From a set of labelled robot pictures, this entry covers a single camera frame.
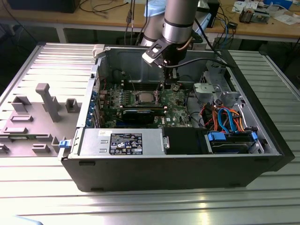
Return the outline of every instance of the black cable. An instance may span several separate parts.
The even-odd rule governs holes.
[[[229,65],[227,63],[224,63],[220,60],[217,60],[217,59],[214,59],[214,58],[197,58],[197,59],[193,59],[193,60],[190,60],[190,61],[187,61],[187,62],[183,62],[181,64],[177,64],[177,65],[172,65],[172,66],[168,66],[166,65],[165,68],[178,68],[178,67],[182,67],[182,66],[185,66],[187,64],[190,64],[192,62],[196,62],[196,61],[200,61],[200,60],[207,60],[207,61],[213,61],[213,62],[217,62],[223,66],[226,66],[226,67],[230,67],[230,68],[234,68],[235,66],[232,66],[232,65]]]
[[[184,76],[188,77],[192,82],[195,82],[195,83],[197,82],[197,81],[194,81],[193,78],[190,75],[181,75],[181,76],[179,76],[179,81],[181,81],[180,78],[182,78]]]
[[[10,13],[10,11],[8,10],[8,8],[6,7],[6,5],[4,4],[4,1],[2,0],[2,5],[3,7],[6,9],[6,11],[8,12],[8,14],[24,29],[24,31],[26,31],[30,37],[32,37],[32,39],[35,41],[35,43],[37,44],[38,41],[28,32],[28,30],[25,29],[25,27]]]
[[[125,33],[124,33],[124,45],[126,45],[126,34],[127,34],[128,26],[129,26],[129,23],[127,23]]]
[[[130,45],[132,45],[132,34],[133,34],[133,27],[135,22],[135,0],[133,0],[133,9],[131,11],[132,11],[132,22],[131,22]]]
[[[7,33],[7,31],[6,31],[5,28],[2,26],[2,24],[0,24],[0,27],[1,27],[1,30],[3,30],[3,32],[4,32],[4,33],[8,36],[8,38],[10,39],[12,45],[15,46],[15,47],[17,47],[18,52],[19,52],[22,56],[28,57],[29,55],[26,55],[26,54],[20,52],[19,48],[22,48],[22,49],[28,51],[29,53],[31,53],[32,51],[29,50],[29,49],[27,49],[27,48],[25,48],[25,47],[22,46],[22,45],[16,45],[16,44],[13,42],[13,37],[14,37],[14,36],[12,36],[12,35],[10,35],[9,33]]]
[[[142,31],[143,31],[143,29],[145,29],[147,23],[148,23],[148,0],[146,0],[146,22],[145,22],[145,24],[143,25],[143,27],[142,27],[142,29],[141,29],[141,32],[140,32],[139,35],[137,36],[135,45],[137,45],[137,43],[139,42],[139,40],[140,40],[140,38],[141,38]]]
[[[126,17],[126,29],[125,29],[125,33],[124,33],[124,45],[126,45],[126,34],[127,34],[127,31],[128,31],[128,27],[129,27],[130,23],[132,22],[132,3],[133,3],[133,0],[130,1],[130,8],[128,10],[127,17]]]
[[[208,40],[207,36],[206,36],[205,33],[204,33],[204,30],[202,29],[200,23],[198,22],[198,20],[197,20],[196,18],[195,18],[195,22],[196,22],[196,24],[198,25],[199,29],[201,30],[201,33],[202,33],[204,39],[206,40],[207,44],[208,44],[209,47],[212,49],[212,51],[213,51],[218,57],[220,57],[221,59],[223,59],[223,57],[221,56],[221,54],[218,53],[218,52],[215,50],[215,48],[211,45],[210,41]],[[227,66],[227,67],[231,67],[231,68],[234,68],[234,67],[235,67],[235,66],[233,66],[233,65],[229,65],[229,64],[227,64],[227,63],[223,63],[223,62],[218,61],[218,60],[216,60],[216,59],[207,59],[207,60],[217,61],[217,62],[219,62],[221,65],[224,65],[224,66]]]
[[[124,6],[124,5],[127,5],[127,4],[128,4],[128,2],[126,2],[126,3],[124,3],[124,4],[117,5],[117,6],[114,6],[114,7],[111,7],[111,8],[107,8],[107,9],[103,9],[103,10],[89,11],[89,10],[86,10],[86,9],[82,8],[83,3],[87,2],[87,1],[89,1],[89,0],[85,0],[85,1],[83,1],[82,3],[80,3],[80,4],[79,4],[79,8],[80,8],[82,11],[88,12],[88,13],[101,13],[101,12],[105,12],[105,11],[111,10],[111,9],[113,9],[113,8],[121,7],[121,6]]]

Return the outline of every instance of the blue latch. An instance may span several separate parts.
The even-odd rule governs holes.
[[[255,132],[252,132],[251,135],[255,141],[258,139],[257,134]]]
[[[72,146],[73,139],[60,141],[59,147],[69,149]]]
[[[209,141],[226,141],[226,136],[224,133],[210,132],[207,136]]]

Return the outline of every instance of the power cord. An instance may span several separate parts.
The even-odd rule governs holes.
[[[89,1],[89,0],[84,0],[82,3],[80,3],[80,4],[79,4],[79,8],[80,8],[82,11],[88,12],[88,13],[102,13],[102,12],[105,12],[105,11],[108,11],[108,10],[111,10],[111,9],[114,9],[114,8],[118,8],[118,7],[121,7],[121,6],[124,6],[124,5],[127,5],[127,4],[128,4],[128,2],[126,2],[126,3],[124,3],[124,4],[117,5],[117,6],[114,6],[114,7],[111,7],[111,8],[107,8],[107,9],[103,9],[103,10],[95,10],[95,8],[98,7],[98,6],[103,6],[103,5],[109,5],[109,4],[111,4],[111,2],[110,2],[110,3],[108,3],[108,4],[100,4],[100,5],[96,5],[96,6],[94,6],[93,11],[89,11],[89,10],[86,10],[86,9],[82,8],[82,5],[83,5],[85,2],[87,2],[87,1]]]
[[[172,66],[164,65],[163,67],[165,67],[165,68],[178,68],[178,67],[182,67],[182,66],[185,66],[187,64],[190,64],[192,62],[201,61],[201,60],[217,62],[217,63],[219,63],[219,64],[221,64],[223,66],[230,67],[230,68],[234,68],[235,67],[235,66],[232,66],[230,64],[224,63],[223,61],[214,59],[214,58],[197,58],[197,59],[193,59],[193,60],[190,60],[190,61],[187,61],[187,62],[183,62],[181,64],[172,65]]]
[[[2,1],[2,5],[3,7],[6,9],[6,11],[8,12],[8,14],[24,29],[24,31],[26,31],[26,33],[29,34],[29,36],[34,40],[34,42],[37,44],[38,41],[29,33],[28,30],[26,30],[26,28],[10,13],[10,11],[8,10],[8,8],[6,7],[6,5],[4,4],[4,1]]]
[[[207,36],[206,36],[205,33],[204,33],[204,30],[202,29],[200,23],[198,22],[198,20],[197,20],[196,18],[195,18],[195,22],[196,22],[196,24],[198,25],[199,29],[201,30],[201,33],[202,33],[204,39],[206,40],[207,44],[208,44],[209,47],[212,49],[212,51],[213,51],[218,57],[220,57],[222,60],[224,60],[223,57],[222,57],[222,55],[221,55],[220,53],[218,53],[218,52],[215,50],[215,48],[211,45],[210,41],[208,40]],[[196,60],[191,60],[191,61],[188,61],[188,62],[191,63],[191,62],[195,62],[195,61],[198,61],[198,60],[204,60],[204,59],[203,59],[203,58],[198,58],[198,59],[196,59]],[[224,66],[227,66],[227,67],[230,67],[230,68],[235,68],[234,65],[231,65],[231,64],[228,64],[228,63],[223,63],[223,62],[218,61],[218,60],[216,60],[216,59],[209,59],[209,60],[211,60],[211,61],[217,61],[217,62],[220,63],[221,65],[224,65]]]
[[[141,38],[141,34],[142,34],[142,32],[143,32],[143,29],[145,29],[145,27],[146,27],[146,25],[147,25],[147,23],[148,23],[148,2],[149,2],[149,1],[146,0],[146,22],[145,22],[145,24],[143,25],[143,27],[142,27],[142,29],[141,29],[141,32],[140,32],[139,35],[137,36],[135,45],[138,44],[138,42],[139,42],[139,40],[140,40],[140,38]]]
[[[128,31],[128,27],[131,23],[131,20],[132,20],[132,3],[133,3],[133,0],[130,1],[130,8],[128,10],[128,13],[127,13],[127,18],[126,18],[126,29],[125,29],[125,33],[124,33],[124,45],[126,45],[126,34],[127,34],[127,31]]]
[[[133,0],[130,45],[132,45],[132,34],[133,34],[134,22],[135,22],[135,0]]]

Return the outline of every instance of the warning label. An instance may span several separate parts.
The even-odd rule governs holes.
[[[111,134],[111,155],[142,155],[142,134]]]

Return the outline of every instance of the metal bracket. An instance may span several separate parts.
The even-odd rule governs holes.
[[[75,136],[73,139],[73,144],[72,144],[72,148],[71,148],[71,152],[70,154],[72,155],[78,155],[79,152],[79,147],[82,141],[82,135],[83,135],[83,128],[78,128],[75,132]]]
[[[164,149],[169,149],[170,148],[170,143],[169,143],[169,137],[163,137],[163,145]]]

